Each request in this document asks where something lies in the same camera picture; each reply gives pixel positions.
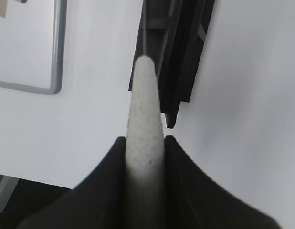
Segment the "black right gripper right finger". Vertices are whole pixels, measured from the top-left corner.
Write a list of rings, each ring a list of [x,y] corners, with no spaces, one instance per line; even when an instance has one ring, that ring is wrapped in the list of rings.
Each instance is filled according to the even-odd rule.
[[[173,136],[165,137],[169,229],[278,229],[270,216],[242,202],[208,177]]]

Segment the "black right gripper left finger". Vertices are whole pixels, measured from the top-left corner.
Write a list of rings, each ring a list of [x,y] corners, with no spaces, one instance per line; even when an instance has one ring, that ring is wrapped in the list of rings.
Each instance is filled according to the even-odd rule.
[[[125,137],[118,137],[99,165],[73,190],[26,218],[20,229],[121,229]]]

